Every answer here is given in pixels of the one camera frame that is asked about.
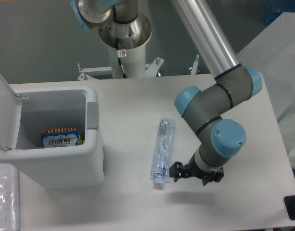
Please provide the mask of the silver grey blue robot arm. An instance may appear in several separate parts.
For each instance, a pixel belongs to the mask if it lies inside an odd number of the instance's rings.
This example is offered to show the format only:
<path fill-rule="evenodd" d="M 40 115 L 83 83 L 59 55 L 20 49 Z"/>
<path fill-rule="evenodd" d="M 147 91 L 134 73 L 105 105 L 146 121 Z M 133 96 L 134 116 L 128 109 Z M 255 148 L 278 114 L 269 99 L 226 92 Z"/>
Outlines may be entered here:
<path fill-rule="evenodd" d="M 191 86 L 174 100 L 180 116 L 200 140 L 186 165 L 175 162 L 169 169 L 174 180 L 195 177 L 203 184 L 219 182 L 223 165 L 246 141 L 243 127 L 222 114 L 249 100 L 262 89 L 262 76 L 243 67 L 204 0 L 172 2 L 187 32 L 215 79 L 211 87 Z M 151 37 L 149 20 L 135 0 L 73 0 L 73 12 L 84 31 L 98 27 L 99 36 L 112 51 L 114 78 L 147 76 L 145 45 Z"/>

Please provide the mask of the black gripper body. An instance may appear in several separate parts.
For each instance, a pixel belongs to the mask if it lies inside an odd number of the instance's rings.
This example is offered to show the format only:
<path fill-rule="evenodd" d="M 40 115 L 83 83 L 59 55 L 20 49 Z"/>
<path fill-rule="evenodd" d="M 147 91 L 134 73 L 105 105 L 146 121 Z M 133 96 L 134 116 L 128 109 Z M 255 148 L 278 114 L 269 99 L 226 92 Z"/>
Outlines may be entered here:
<path fill-rule="evenodd" d="M 216 173 L 214 170 L 210 170 L 210 168 L 206 166 L 200 166 L 196 163 L 195 157 L 192 156 L 186 165 L 187 174 L 191 177 L 196 177 L 202 180 L 215 180 Z"/>

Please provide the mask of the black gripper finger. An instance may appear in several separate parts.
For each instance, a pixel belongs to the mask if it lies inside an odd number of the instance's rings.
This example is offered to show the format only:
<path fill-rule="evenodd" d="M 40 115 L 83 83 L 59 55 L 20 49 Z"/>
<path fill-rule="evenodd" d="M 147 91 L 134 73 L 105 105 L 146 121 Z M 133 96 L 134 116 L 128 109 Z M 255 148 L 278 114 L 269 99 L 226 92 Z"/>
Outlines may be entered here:
<path fill-rule="evenodd" d="M 188 164 L 183 165 L 181 162 L 174 162 L 169 168 L 169 177 L 173 178 L 174 183 L 176 183 L 179 179 L 189 178 Z"/>
<path fill-rule="evenodd" d="M 222 178 L 224 177 L 224 169 L 223 167 L 219 169 L 213 169 L 211 168 L 209 172 L 206 172 L 204 174 L 204 177 L 202 179 L 203 185 L 207 185 L 211 182 L 220 182 Z"/>

